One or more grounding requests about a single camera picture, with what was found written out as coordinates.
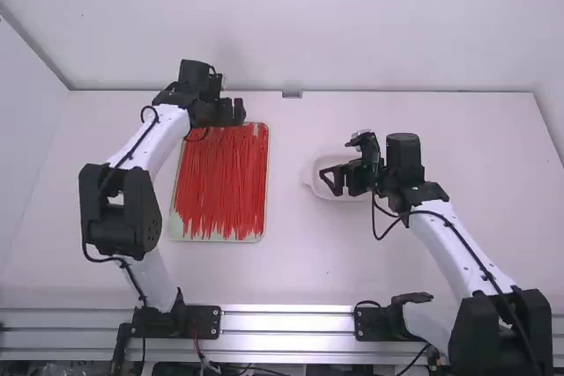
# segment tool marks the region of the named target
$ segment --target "white tabletop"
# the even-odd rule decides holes
[[[450,194],[480,246],[522,288],[541,289],[554,310],[564,310],[564,172],[530,93],[233,94],[244,98],[248,120],[271,131],[265,233],[250,244],[174,242],[163,233],[159,248],[187,301],[350,305],[429,291],[451,302],[444,277],[409,230],[397,227],[377,242],[369,203],[324,201],[301,182],[302,167],[318,152],[371,128],[382,147],[391,132],[419,134],[427,178]],[[134,304],[115,265],[91,264],[80,252],[78,172],[127,141],[153,95],[70,96],[4,264],[0,306]],[[165,228],[178,155],[179,148],[155,181]],[[377,216],[379,231],[389,222]]]

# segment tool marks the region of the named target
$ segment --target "wire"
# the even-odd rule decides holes
[[[376,219],[375,219],[374,209],[378,209],[381,213],[389,217],[399,217],[399,215],[394,215],[393,213],[390,213],[389,211],[385,210],[383,207],[378,205],[378,203],[376,202],[376,190],[375,188],[373,188],[372,204],[370,208],[372,214],[372,234],[374,235],[374,238],[376,238],[376,240],[381,241],[387,235],[387,232],[384,233],[382,237],[379,237],[378,234],[376,233]]]
[[[223,365],[223,367],[226,367],[226,368],[228,368],[228,369],[238,369],[238,370],[244,369],[245,372],[246,372],[247,370],[257,370],[257,371],[259,371],[259,372],[265,372],[265,373],[269,373],[269,374],[276,374],[277,376],[290,376],[290,375],[288,375],[288,374],[286,374],[286,373],[276,372],[275,370],[265,369],[265,368],[263,368],[263,367],[254,367],[253,365],[252,365],[252,366],[247,366],[247,367],[244,367],[244,366],[241,366],[241,365]]]
[[[240,372],[238,372],[238,373],[236,373],[236,374],[234,374],[234,375],[232,375],[232,376],[243,376],[243,374],[245,374],[245,372],[246,372],[248,369],[250,369],[252,365],[253,365],[252,363],[249,363],[249,365],[248,365],[247,367],[245,367],[243,370],[241,370]]]
[[[371,306],[376,306],[376,307],[382,307],[382,306],[380,306],[380,303],[377,303],[376,301],[372,301],[371,299],[363,299],[362,301],[359,301],[358,303],[356,303],[354,310],[356,310],[359,306],[363,306],[365,304],[369,304]]]
[[[402,374],[405,374],[405,372],[407,372],[409,369],[411,369],[413,367],[413,365],[415,364],[415,362],[417,360],[419,360],[419,358],[423,355],[423,353],[425,352],[425,350],[427,348],[429,348],[431,346],[430,343],[428,343],[426,346],[424,346],[420,352],[417,353],[417,356],[415,356],[413,358],[413,360],[411,361],[410,364],[408,364],[400,373],[397,373],[396,376],[401,376]]]
[[[212,362],[202,352],[202,349],[200,348],[200,342],[197,338],[197,328],[192,327],[191,331],[192,331],[192,338],[194,339],[194,350],[196,351],[197,357],[200,360],[200,366],[201,366],[200,374],[204,371],[204,368],[210,369],[217,374],[221,374],[221,366],[217,363]]]
[[[135,142],[135,144],[133,144],[133,147],[130,148],[130,150],[125,153],[123,155],[123,157],[121,159],[119,159],[119,161],[110,169],[110,171],[108,172],[108,175],[106,175],[106,178],[104,178],[104,180],[102,181],[102,183],[100,184],[100,188],[98,189],[98,197],[101,196],[102,192],[104,191],[104,189],[106,188],[107,184],[110,182],[110,180],[112,179],[112,177],[114,176],[115,172],[119,169],[119,167],[121,165],[123,165],[123,163],[128,160],[128,159],[133,159],[133,152],[138,148],[138,146],[143,142],[143,140],[145,140],[145,137],[147,136],[147,134],[149,134],[149,132],[151,132],[151,129],[154,128],[154,126],[160,122],[159,119],[159,112],[157,112],[157,109],[155,109],[153,106],[144,106],[141,109],[141,122],[145,123],[145,118],[143,117],[143,112],[147,109],[152,110],[152,112],[155,114],[154,119],[151,122],[151,125],[149,125],[147,127],[147,129],[144,131],[143,134],[141,134],[141,136],[139,137],[139,139]]]
[[[388,228],[386,229],[386,231],[384,231],[384,233],[382,234],[381,237],[378,237],[376,235],[376,233],[374,233],[374,236],[377,240],[383,240],[383,238],[388,235],[388,233],[390,233],[390,231],[394,228],[394,226],[396,226],[399,222],[401,222],[401,220],[405,217],[409,217],[411,215],[430,215],[430,216],[434,216],[439,218],[445,226],[447,226],[455,235],[456,237],[460,240],[460,242],[463,244],[464,248],[466,248],[466,250],[468,251],[468,253],[471,255],[472,259],[474,259],[474,261],[476,262],[476,264],[478,264],[478,267],[480,268],[480,270],[482,272],[484,272],[484,275],[486,277],[486,279],[489,281],[489,283],[493,286],[493,288],[495,289],[495,291],[499,294],[499,297],[501,299],[501,302],[503,303],[503,306],[507,309],[509,316],[511,317],[511,319],[513,320],[513,323],[515,324],[516,328],[517,328],[517,333],[519,334],[519,336],[521,337],[522,341],[523,341],[523,345],[525,347],[525,350],[527,351],[527,355],[529,356],[529,359],[532,362],[532,366],[534,368],[534,372],[538,375],[541,376],[542,372],[540,371],[540,368],[538,367],[538,362],[535,359],[535,355],[532,351],[532,347],[531,347],[531,343],[529,342],[529,338],[527,337],[524,328],[523,328],[523,324],[521,323],[521,321],[519,320],[519,318],[516,315],[515,310],[513,309],[513,307],[509,304],[508,299],[506,298],[504,292],[501,290],[500,286],[498,285],[498,283],[495,281],[494,275],[492,275],[492,273],[487,269],[486,265],[479,259],[478,255],[474,252],[474,250],[472,250],[472,248],[470,247],[470,245],[468,244],[468,242],[464,239],[464,237],[462,236],[462,234],[455,228],[454,224],[452,222],[450,222],[448,219],[446,219],[442,214],[437,213],[435,211],[431,211],[431,210],[411,210],[408,211],[406,213],[402,213],[400,217],[398,217],[396,220],[394,220],[390,226],[388,226]]]
[[[169,85],[169,87],[167,87],[167,91],[168,88],[172,88],[172,85],[174,83],[171,83]],[[155,125],[157,125],[157,123],[160,122],[159,119],[159,112],[157,111],[157,109],[155,109],[153,106],[144,106],[141,109],[141,112],[139,113],[139,117],[141,118],[141,122],[145,123],[145,118],[143,117],[143,112],[145,110],[151,110],[154,113],[154,118],[151,122],[151,124],[147,127],[147,129],[143,132],[143,134],[141,134],[141,136],[139,137],[139,139],[135,142],[135,144],[133,144],[133,146],[130,148],[130,150],[125,153],[125,155],[123,155],[123,157],[121,159],[119,159],[119,161],[114,165],[114,167],[112,167],[112,169],[110,169],[110,171],[108,172],[108,174],[106,175],[106,178],[104,178],[104,180],[102,181],[102,183],[100,184],[100,188],[98,190],[98,197],[100,198],[102,193],[104,192],[104,189],[106,188],[106,186],[108,185],[108,183],[111,181],[112,177],[114,176],[116,170],[128,159],[133,159],[133,152],[138,148],[138,146],[143,142],[143,140],[145,140],[145,137],[147,136],[147,134],[149,134],[149,132],[155,127]],[[131,271],[130,265],[121,257],[108,257],[105,259],[95,259],[92,256],[90,256],[88,254],[88,248],[86,246],[86,242],[85,239],[82,239],[82,254],[84,255],[84,257],[92,263],[107,263],[107,262],[118,262],[120,263],[120,268],[124,269],[125,272],[127,273],[128,277],[130,278],[131,284],[133,285],[133,287],[135,288],[135,291],[137,291],[137,294],[139,296],[139,300],[143,303],[143,307],[147,307],[147,296],[143,293],[143,290],[141,289],[141,286],[139,285],[139,283],[137,282],[137,279],[135,278],[135,276],[133,275],[133,272]],[[143,353],[141,356],[141,370],[143,370],[143,367],[145,366],[145,354],[146,354],[146,339],[143,336]]]
[[[197,138],[196,140],[190,140],[189,139],[190,133],[188,133],[188,135],[185,136],[184,139],[189,143],[197,143],[198,141],[202,141],[203,139],[205,139],[209,135],[210,135],[210,127],[205,127],[204,134],[201,137]]]

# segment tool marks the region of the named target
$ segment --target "red sticks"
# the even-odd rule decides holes
[[[174,209],[193,240],[261,238],[268,158],[263,123],[193,129],[182,147]]]

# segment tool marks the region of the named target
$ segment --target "robotic arm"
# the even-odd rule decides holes
[[[116,262],[139,295],[131,323],[118,330],[113,374],[121,373],[133,337],[217,339],[220,308],[187,306],[167,273],[157,243],[162,216],[152,179],[192,128],[243,124],[242,99],[220,98],[223,76],[207,63],[183,60],[178,81],[141,110],[143,125],[102,165],[78,176],[82,249],[90,262]],[[106,258],[88,254],[94,245]]]
[[[323,169],[321,179],[336,196],[347,186],[351,196],[372,191],[387,198],[397,213],[389,229],[400,222],[412,229],[459,302],[458,312],[449,313],[431,302],[432,295],[417,292],[394,297],[383,309],[355,308],[357,340],[382,339],[377,332],[383,328],[399,339],[426,340],[449,357],[456,374],[553,374],[548,301],[505,275],[466,231],[441,186],[425,181],[419,138],[388,135],[387,164],[368,130],[353,134],[346,146],[355,147],[361,158]],[[381,240],[386,233],[375,236]],[[369,321],[360,318],[366,315]]]

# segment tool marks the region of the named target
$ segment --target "white wall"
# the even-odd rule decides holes
[[[80,89],[532,90],[564,153],[564,0],[0,0]]]
[[[0,16],[0,269],[47,157],[68,90]]]

